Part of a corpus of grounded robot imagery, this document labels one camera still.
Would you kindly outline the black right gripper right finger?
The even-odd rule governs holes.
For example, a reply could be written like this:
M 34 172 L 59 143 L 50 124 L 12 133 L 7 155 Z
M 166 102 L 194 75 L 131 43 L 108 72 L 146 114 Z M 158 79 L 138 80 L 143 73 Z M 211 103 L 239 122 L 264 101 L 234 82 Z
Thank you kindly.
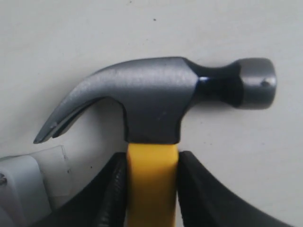
M 190 151 L 179 154 L 177 191 L 186 227 L 286 227 L 219 182 Z

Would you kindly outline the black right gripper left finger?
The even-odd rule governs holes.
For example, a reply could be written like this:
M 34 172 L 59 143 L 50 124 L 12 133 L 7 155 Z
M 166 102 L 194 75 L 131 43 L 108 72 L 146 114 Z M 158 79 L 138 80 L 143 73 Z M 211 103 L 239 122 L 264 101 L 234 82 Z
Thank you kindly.
M 122 227 L 127 204 L 126 154 L 115 153 L 96 177 L 35 227 Z

